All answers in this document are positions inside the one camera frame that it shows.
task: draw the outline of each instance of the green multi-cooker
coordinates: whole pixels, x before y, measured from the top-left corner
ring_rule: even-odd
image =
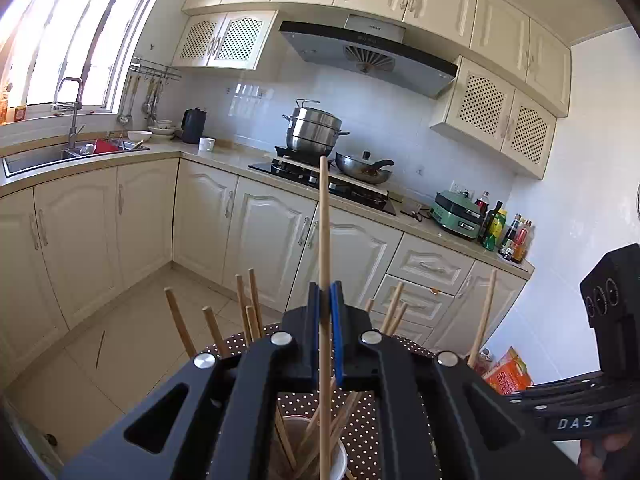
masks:
[[[471,240],[478,237],[484,218],[476,204],[465,195],[453,191],[443,191],[436,195],[431,216],[445,229]]]

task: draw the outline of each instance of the range hood vent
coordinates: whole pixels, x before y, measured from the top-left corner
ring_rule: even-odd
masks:
[[[366,74],[431,98],[458,70],[449,61],[358,30],[282,22],[280,32],[305,61]]]

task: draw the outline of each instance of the faucet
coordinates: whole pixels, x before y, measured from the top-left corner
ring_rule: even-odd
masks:
[[[60,92],[60,89],[62,88],[62,84],[65,81],[75,81],[76,83],[78,83],[78,93],[76,94],[76,100],[73,102],[58,101],[58,93]],[[68,142],[67,142],[67,147],[70,150],[76,147],[76,137],[78,136],[78,133],[79,133],[78,129],[76,128],[76,120],[78,119],[78,110],[82,109],[82,103],[80,102],[80,97],[82,95],[83,85],[84,83],[82,82],[82,79],[80,79],[79,77],[63,78],[62,81],[60,81],[60,84],[58,85],[58,90],[56,91],[56,99],[52,106],[54,110],[63,110],[65,112],[68,112],[69,110],[73,110],[74,114],[71,119],[71,127],[69,128],[69,136],[68,136]]]

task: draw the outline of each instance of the drawer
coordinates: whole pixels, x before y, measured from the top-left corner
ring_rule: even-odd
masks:
[[[464,254],[404,234],[387,273],[455,296],[473,264]]]
[[[371,325],[373,328],[377,328],[380,330],[382,327],[382,322],[385,320],[385,315],[380,314],[379,312],[370,312],[369,318],[371,319]],[[410,339],[414,343],[418,345],[423,345],[427,338],[433,332],[433,328],[429,328],[427,326],[416,325],[415,323],[410,323],[405,321],[402,318],[400,325],[398,325],[398,329],[396,330],[396,335],[401,335],[407,339]]]
[[[400,281],[404,282],[404,280],[398,280],[388,274],[385,275],[374,298],[373,310],[386,314],[396,286]],[[404,290],[400,295],[400,300],[406,301],[408,304],[404,316],[402,316],[403,321],[434,328],[453,303],[454,297],[444,292],[434,293],[425,286],[404,282]]]

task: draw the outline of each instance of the countertop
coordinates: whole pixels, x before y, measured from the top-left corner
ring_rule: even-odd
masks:
[[[201,152],[198,150],[196,144],[185,144],[178,139],[164,140],[157,138],[153,138],[148,142],[146,147],[148,147],[149,150],[133,153],[110,153],[79,160],[69,160],[37,170],[20,173],[9,178],[4,176],[4,171],[0,171],[0,198],[10,193],[20,191],[21,189],[48,182],[49,180],[55,180],[85,171],[100,170],[102,168],[132,164],[134,162],[145,162],[148,160],[159,160],[162,158],[185,158],[313,200],[319,199],[317,189],[277,178],[267,173],[251,170],[248,167],[249,164],[267,161],[266,152],[262,150],[245,146],[236,146],[234,149],[216,146],[213,152]],[[498,269],[505,270],[524,280],[529,280],[533,274],[534,267],[526,260],[524,260],[520,266],[507,262],[498,256],[497,253],[485,250],[476,242],[465,240],[464,238],[444,231],[431,219],[424,219],[422,222],[418,222],[416,219],[402,214],[399,203],[395,204],[396,211],[398,212],[396,216],[376,211],[351,202],[350,200],[332,195],[330,195],[329,203],[338,209],[369,218],[418,238],[422,238],[423,240],[466,254],[466,256],[480,260]]]

